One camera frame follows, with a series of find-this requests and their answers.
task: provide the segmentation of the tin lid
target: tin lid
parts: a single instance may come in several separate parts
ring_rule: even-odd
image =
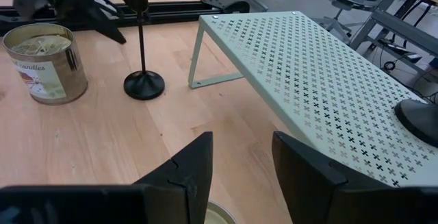
[[[223,207],[209,201],[204,224],[237,224],[237,222]]]
[[[69,39],[59,35],[36,36],[13,47],[12,51],[29,56],[51,55],[63,51],[70,45]]]

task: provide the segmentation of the round black base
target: round black base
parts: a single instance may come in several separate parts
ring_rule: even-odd
[[[163,93],[164,85],[164,79],[158,73],[137,71],[126,77],[123,88],[134,99],[151,100]]]
[[[438,106],[403,100],[394,108],[400,122],[417,138],[438,147]]]

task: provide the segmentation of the candlestick base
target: candlestick base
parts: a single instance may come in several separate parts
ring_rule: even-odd
[[[136,71],[126,77],[123,83],[125,92],[137,100],[151,100],[160,96],[164,91],[164,79],[152,71]]]

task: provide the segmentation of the black candle holder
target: black candle holder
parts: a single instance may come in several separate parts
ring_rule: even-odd
[[[126,4],[137,13],[142,70],[129,74],[123,83],[123,88],[125,92],[134,99],[154,99],[163,93],[165,83],[163,77],[158,73],[146,70],[143,41],[143,14],[147,12],[149,2],[148,0],[126,0]]]

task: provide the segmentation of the candle label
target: candle label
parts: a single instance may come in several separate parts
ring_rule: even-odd
[[[52,62],[12,61],[33,96],[44,99],[67,97]]]

